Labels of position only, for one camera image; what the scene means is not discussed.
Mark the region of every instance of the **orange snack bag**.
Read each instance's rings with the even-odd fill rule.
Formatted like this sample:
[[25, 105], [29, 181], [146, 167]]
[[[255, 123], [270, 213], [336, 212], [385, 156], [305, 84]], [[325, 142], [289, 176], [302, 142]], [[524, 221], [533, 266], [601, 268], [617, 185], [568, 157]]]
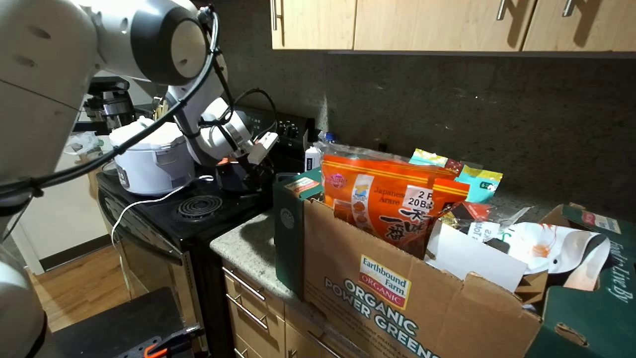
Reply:
[[470, 185], [437, 166], [325, 155], [325, 203], [334, 216], [423, 259], [429, 219], [465, 200]]

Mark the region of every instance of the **white rice cooker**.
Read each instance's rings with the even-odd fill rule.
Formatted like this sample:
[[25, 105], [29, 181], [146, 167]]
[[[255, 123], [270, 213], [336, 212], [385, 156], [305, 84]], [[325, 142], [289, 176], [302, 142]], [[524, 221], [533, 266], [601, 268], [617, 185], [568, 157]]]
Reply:
[[[154, 123], [141, 117], [117, 128], [109, 138], [119, 146]], [[115, 157], [121, 186], [127, 191], [149, 196], [167, 194], [187, 184], [195, 176], [194, 160], [188, 152], [186, 138], [175, 123], [159, 129]]]

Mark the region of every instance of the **stove control panel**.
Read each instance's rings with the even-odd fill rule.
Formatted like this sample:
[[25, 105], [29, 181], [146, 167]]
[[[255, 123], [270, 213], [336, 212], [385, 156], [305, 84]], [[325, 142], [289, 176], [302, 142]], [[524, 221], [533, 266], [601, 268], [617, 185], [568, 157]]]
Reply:
[[[257, 108], [236, 106], [237, 113], [247, 123], [252, 125], [252, 133], [258, 134], [272, 124], [273, 113], [268, 110]], [[313, 118], [303, 118], [295, 115], [278, 113], [278, 126], [276, 133], [279, 135], [279, 142], [275, 147], [292, 148], [303, 153], [311, 143], [317, 140], [315, 130], [315, 120]]]

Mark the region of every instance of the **dark wall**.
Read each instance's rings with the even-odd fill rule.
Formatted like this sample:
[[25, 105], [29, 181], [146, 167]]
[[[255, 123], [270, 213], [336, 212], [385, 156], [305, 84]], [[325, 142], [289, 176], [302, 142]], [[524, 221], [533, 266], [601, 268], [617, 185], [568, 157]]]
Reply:
[[268, 1], [216, 5], [235, 96], [261, 87], [346, 143], [502, 171], [500, 203], [633, 218], [636, 60], [274, 51]]

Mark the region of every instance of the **white bottle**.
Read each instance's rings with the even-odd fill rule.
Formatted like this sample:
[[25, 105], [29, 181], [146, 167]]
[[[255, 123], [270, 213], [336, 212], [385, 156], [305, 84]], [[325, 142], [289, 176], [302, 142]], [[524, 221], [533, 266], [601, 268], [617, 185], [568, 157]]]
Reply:
[[305, 151], [305, 171], [314, 169], [317, 166], [320, 166], [321, 163], [321, 153], [320, 150], [316, 147], [309, 147]]

